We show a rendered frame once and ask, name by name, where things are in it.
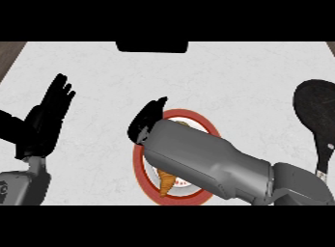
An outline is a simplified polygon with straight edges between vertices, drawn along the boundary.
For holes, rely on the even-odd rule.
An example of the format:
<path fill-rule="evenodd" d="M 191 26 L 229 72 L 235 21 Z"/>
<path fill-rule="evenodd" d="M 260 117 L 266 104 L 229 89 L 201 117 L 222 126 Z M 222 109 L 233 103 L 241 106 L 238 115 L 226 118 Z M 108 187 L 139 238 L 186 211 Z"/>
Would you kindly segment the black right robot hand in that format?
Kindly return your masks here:
<path fill-rule="evenodd" d="M 163 119 L 163 108 L 167 97 L 152 100 L 140 110 L 127 129 L 127 136 L 136 145 L 142 145 L 155 123 Z"/>

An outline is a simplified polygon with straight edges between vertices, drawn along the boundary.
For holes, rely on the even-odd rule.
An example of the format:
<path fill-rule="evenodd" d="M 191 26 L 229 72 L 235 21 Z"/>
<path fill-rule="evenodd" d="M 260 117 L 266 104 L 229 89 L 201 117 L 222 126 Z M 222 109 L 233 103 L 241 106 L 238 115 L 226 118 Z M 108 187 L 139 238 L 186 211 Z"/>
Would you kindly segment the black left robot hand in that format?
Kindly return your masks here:
<path fill-rule="evenodd" d="M 17 145 L 15 159 L 46 157 L 53 152 L 74 95 L 67 76 L 59 73 L 24 120 L 0 110 L 0 139 Z"/>

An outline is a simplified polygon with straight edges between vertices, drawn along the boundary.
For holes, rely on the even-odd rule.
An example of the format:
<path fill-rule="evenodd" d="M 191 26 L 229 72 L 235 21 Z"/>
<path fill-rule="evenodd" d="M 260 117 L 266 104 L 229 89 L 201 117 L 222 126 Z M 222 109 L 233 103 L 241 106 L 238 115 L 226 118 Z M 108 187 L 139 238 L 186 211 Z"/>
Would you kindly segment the white plate with red rim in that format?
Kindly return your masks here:
<path fill-rule="evenodd" d="M 220 137 L 216 126 L 197 112 L 188 109 L 170 109 L 164 111 L 164 118 Z M 167 195 L 160 196 L 160 176 L 157 169 L 146 162 L 145 147 L 139 145 L 133 147 L 133 169 L 139 186 L 157 204 L 173 206 L 202 205 L 211 199 L 213 194 L 180 178 L 176 178 Z"/>

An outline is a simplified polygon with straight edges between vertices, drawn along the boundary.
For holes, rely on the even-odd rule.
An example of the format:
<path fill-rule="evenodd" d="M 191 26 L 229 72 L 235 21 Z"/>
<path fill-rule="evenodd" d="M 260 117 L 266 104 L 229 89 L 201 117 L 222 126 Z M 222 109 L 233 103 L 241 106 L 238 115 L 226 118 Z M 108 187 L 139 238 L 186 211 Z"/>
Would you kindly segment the black frying pan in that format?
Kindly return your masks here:
<path fill-rule="evenodd" d="M 321 79 L 304 81 L 294 91 L 292 107 L 301 124 L 315 136 L 315 174 L 326 181 L 335 151 L 335 84 Z"/>

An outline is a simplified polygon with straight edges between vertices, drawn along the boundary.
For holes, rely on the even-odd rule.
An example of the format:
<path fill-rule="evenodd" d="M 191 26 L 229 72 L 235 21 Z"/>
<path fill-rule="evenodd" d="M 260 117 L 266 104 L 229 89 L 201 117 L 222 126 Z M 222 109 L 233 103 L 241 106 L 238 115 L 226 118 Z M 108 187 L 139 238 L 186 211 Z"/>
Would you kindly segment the black appliance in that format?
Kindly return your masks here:
<path fill-rule="evenodd" d="M 115 46 L 121 52 L 186 53 L 189 43 L 186 41 L 118 41 Z"/>

